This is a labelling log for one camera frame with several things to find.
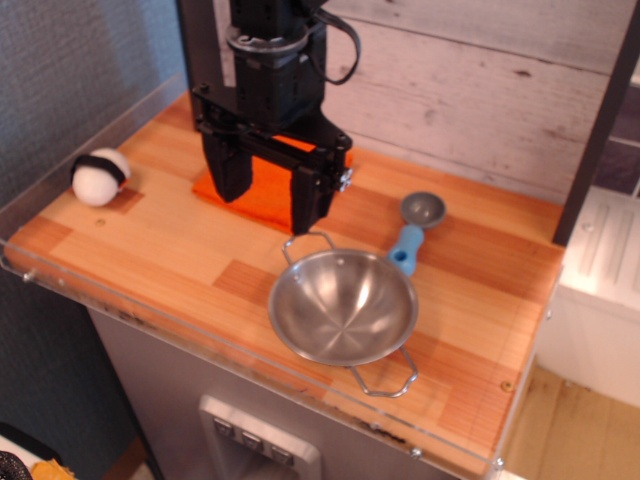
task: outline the button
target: button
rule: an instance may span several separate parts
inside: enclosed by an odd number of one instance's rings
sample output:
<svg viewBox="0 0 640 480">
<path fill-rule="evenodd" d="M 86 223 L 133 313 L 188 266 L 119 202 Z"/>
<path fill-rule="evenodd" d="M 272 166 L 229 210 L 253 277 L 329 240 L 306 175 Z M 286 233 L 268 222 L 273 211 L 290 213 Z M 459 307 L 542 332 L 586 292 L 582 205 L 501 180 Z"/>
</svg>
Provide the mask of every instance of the button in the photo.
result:
<svg viewBox="0 0 640 480">
<path fill-rule="evenodd" d="M 271 446 L 271 457 L 278 463 L 288 467 L 293 465 L 293 455 L 275 445 Z"/>
<path fill-rule="evenodd" d="M 213 425 L 216 427 L 216 431 L 220 435 L 224 435 L 225 437 L 234 436 L 233 425 L 231 425 L 230 423 L 225 422 L 224 420 L 220 420 L 219 418 L 214 418 Z"/>
<path fill-rule="evenodd" d="M 263 449 L 262 439 L 249 432 L 242 432 L 242 443 L 256 452 L 261 452 Z"/>
</svg>

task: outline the white ball with black band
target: white ball with black band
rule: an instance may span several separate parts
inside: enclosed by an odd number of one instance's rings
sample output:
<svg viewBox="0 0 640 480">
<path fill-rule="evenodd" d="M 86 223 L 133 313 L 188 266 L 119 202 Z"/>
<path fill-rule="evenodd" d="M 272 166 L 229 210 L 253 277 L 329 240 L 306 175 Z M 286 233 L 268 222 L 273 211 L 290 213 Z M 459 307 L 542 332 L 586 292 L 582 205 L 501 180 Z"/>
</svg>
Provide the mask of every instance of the white ball with black band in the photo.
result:
<svg viewBox="0 0 640 480">
<path fill-rule="evenodd" d="M 112 148 L 80 155 L 71 171 L 73 193 L 82 203 L 101 207 L 113 200 L 131 177 L 129 162 Z"/>
</svg>

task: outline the wire handle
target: wire handle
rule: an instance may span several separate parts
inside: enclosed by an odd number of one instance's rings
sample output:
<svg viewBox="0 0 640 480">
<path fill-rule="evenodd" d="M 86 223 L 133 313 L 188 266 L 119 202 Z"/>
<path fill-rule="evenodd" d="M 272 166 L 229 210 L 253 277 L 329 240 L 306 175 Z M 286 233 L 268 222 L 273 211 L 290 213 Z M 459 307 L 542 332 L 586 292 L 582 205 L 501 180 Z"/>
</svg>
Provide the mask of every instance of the wire handle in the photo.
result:
<svg viewBox="0 0 640 480">
<path fill-rule="evenodd" d="M 398 398 L 409 391 L 409 387 L 411 386 L 411 384 L 418 379 L 418 367 L 416 367 L 416 364 L 413 363 L 413 360 L 411 360 L 411 357 L 409 356 L 409 352 L 407 352 L 407 350 L 404 347 L 400 347 L 398 348 L 398 350 L 402 352 L 402 355 L 404 355 L 404 359 L 409 364 L 409 367 L 411 367 L 411 376 L 407 379 L 406 382 L 404 382 L 404 385 L 402 386 L 402 388 L 396 392 L 383 392 L 380 390 L 370 390 L 369 387 L 367 387 L 366 383 L 364 383 L 364 380 L 362 380 L 362 377 L 358 373 L 358 370 L 356 369 L 356 367 L 349 367 L 349 369 L 351 370 L 351 373 L 353 373 L 353 376 L 356 377 L 356 380 L 358 381 L 358 384 L 360 385 L 360 388 L 364 393 L 366 393 L 371 397 Z"/>
<path fill-rule="evenodd" d="M 307 232 L 307 233 L 304 233 L 303 235 L 315 235 L 317 237 L 323 237 L 333 250 L 336 249 L 336 244 L 333 243 L 333 240 L 331 240 L 331 237 L 329 237 L 329 235 L 326 234 L 325 232 Z M 284 243 L 284 245 L 282 245 L 282 254 L 284 255 L 284 258 L 287 259 L 287 262 L 289 263 L 289 265 L 293 265 L 294 261 L 291 259 L 289 252 L 287 252 L 287 249 L 293 244 L 296 238 L 301 236 L 302 235 L 294 235 L 289 240 L 287 240 Z"/>
<path fill-rule="evenodd" d="M 356 73 L 356 69 L 358 68 L 358 63 L 360 63 L 360 54 L 362 51 L 362 46 L 360 45 L 360 37 L 358 37 L 358 33 L 355 31 L 355 29 L 351 25 L 349 25 L 347 22 L 342 20 L 340 17 L 337 17 L 336 15 L 333 15 L 332 13 L 329 13 L 326 10 L 323 10 L 322 8 L 318 9 L 315 12 L 314 18 L 324 23 L 325 25 L 329 25 L 331 27 L 335 27 L 338 30 L 343 31 L 344 33 L 349 35 L 349 37 L 351 37 L 351 40 L 353 40 L 353 45 L 356 48 L 356 59 L 353 62 L 353 65 L 351 65 L 351 68 L 349 69 L 347 74 L 338 80 L 329 78 L 324 73 L 324 68 L 322 68 L 318 64 L 318 61 L 315 58 L 313 58 L 313 56 L 309 56 L 313 69 L 318 75 L 320 75 L 320 77 L 325 82 L 329 82 L 333 85 L 342 85 L 344 83 L 347 83 L 349 79 L 353 76 L 353 74 Z"/>
</svg>

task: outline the bowl handle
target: bowl handle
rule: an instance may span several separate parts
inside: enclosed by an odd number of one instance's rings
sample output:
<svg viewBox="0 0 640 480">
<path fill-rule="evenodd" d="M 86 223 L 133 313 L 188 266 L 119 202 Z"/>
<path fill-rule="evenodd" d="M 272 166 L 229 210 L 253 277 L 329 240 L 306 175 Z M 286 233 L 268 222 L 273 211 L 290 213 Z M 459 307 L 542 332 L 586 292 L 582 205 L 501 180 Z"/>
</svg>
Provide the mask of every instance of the bowl handle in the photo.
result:
<svg viewBox="0 0 640 480">
<path fill-rule="evenodd" d="M 404 347 L 400 347 L 398 348 L 398 350 L 402 352 L 405 360 L 409 364 L 409 367 L 411 367 L 411 376 L 407 379 L 406 382 L 404 382 L 403 387 L 396 392 L 382 392 L 379 390 L 369 390 L 369 387 L 367 387 L 367 385 L 364 383 L 364 380 L 362 380 L 362 377 L 358 373 L 358 370 L 356 369 L 356 367 L 349 367 L 351 369 L 351 373 L 353 373 L 353 376 L 356 377 L 356 380 L 358 381 L 358 384 L 360 384 L 360 388 L 362 388 L 362 391 L 364 393 L 372 397 L 398 398 L 399 396 L 404 395 L 409 391 L 409 386 L 413 382 L 415 382 L 416 379 L 418 378 L 418 368 L 416 367 L 415 363 L 413 363 L 413 360 L 411 360 L 409 353 Z"/>
<path fill-rule="evenodd" d="M 331 240 L 331 237 L 329 237 L 328 234 L 324 233 L 324 232 L 307 232 L 303 235 L 316 235 L 318 237 L 323 237 L 327 243 L 329 244 L 329 246 L 335 250 L 336 245 L 335 243 L 333 243 L 333 240 Z M 291 237 L 289 240 L 287 240 L 284 245 L 282 245 L 282 254 L 284 255 L 284 258 L 287 259 L 287 262 L 289 262 L 289 265 L 292 265 L 294 262 L 291 259 L 291 256 L 289 255 L 289 252 L 287 252 L 287 249 L 293 244 L 293 242 L 295 241 L 296 238 L 300 237 L 301 235 L 294 235 L 293 237 Z"/>
</svg>

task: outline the orange cloth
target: orange cloth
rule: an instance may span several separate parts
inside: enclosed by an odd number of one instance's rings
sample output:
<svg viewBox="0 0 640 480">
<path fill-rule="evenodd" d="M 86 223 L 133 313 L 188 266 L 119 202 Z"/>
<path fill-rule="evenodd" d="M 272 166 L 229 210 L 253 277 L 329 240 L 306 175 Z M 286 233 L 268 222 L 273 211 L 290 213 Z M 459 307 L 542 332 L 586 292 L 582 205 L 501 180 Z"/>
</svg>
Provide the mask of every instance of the orange cloth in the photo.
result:
<svg viewBox="0 0 640 480">
<path fill-rule="evenodd" d="M 278 137 L 305 151 L 314 147 L 291 139 Z M 347 153 L 351 163 L 351 152 Z M 227 208 L 244 217 L 258 221 L 277 230 L 291 233 L 291 171 L 262 158 L 253 157 L 253 183 L 240 198 L 226 203 L 216 192 L 210 172 L 205 172 L 193 185 L 193 192 L 200 198 Z"/>
<path fill-rule="evenodd" d="M 31 467 L 31 476 L 33 480 L 74 480 L 76 478 L 71 470 L 61 466 L 54 459 L 37 462 Z"/>
</svg>

